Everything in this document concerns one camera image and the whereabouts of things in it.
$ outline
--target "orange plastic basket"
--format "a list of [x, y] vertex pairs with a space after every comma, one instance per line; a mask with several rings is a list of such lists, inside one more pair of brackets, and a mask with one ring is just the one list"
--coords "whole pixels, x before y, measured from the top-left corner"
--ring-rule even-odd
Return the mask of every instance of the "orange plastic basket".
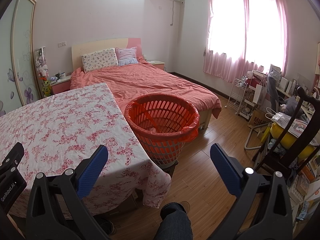
[[198, 135], [197, 109], [173, 95], [138, 97], [127, 105], [124, 117], [150, 159], [162, 169], [173, 165], [185, 142]]

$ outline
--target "nightstand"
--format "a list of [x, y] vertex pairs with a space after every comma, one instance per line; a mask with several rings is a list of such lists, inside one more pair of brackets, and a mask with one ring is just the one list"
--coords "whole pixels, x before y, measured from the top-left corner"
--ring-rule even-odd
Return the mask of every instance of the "nightstand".
[[157, 68], [160, 68], [161, 70], [164, 70], [164, 62], [161, 62], [159, 60], [147, 60], [147, 62]]
[[51, 94], [56, 95], [62, 92], [66, 92], [70, 90], [71, 85], [71, 76], [67, 76], [64, 79], [61, 79], [60, 82], [55, 82], [51, 84]]

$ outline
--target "pink curtain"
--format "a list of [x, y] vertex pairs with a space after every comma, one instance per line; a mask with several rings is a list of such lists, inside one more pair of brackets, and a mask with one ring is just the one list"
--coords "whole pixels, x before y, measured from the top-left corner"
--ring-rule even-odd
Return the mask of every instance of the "pink curtain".
[[227, 82], [270, 64], [285, 74], [288, 33], [285, 0], [209, 0], [203, 70]]

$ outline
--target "pink duvet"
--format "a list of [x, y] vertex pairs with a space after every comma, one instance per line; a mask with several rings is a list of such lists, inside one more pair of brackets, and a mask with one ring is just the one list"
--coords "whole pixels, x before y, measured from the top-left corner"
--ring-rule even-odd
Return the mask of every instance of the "pink duvet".
[[78, 68], [71, 75], [70, 89], [102, 82], [109, 86], [122, 113], [132, 99], [151, 93], [182, 97], [193, 103], [199, 112], [212, 108], [215, 118], [218, 118], [221, 111], [221, 102], [214, 93], [158, 69], [145, 60], [139, 60], [139, 64], [106, 67], [89, 73], [84, 73]]

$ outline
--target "frosted glass panel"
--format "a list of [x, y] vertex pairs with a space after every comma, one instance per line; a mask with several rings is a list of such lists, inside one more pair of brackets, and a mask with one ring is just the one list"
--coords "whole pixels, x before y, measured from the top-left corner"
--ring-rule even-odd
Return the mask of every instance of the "frosted glass panel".
[[25, 105], [40, 99], [34, 77], [30, 46], [33, 6], [30, 0], [18, 0], [13, 30], [15, 78]]
[[11, 61], [11, 26], [17, 0], [12, 0], [0, 20], [0, 116], [22, 106]]

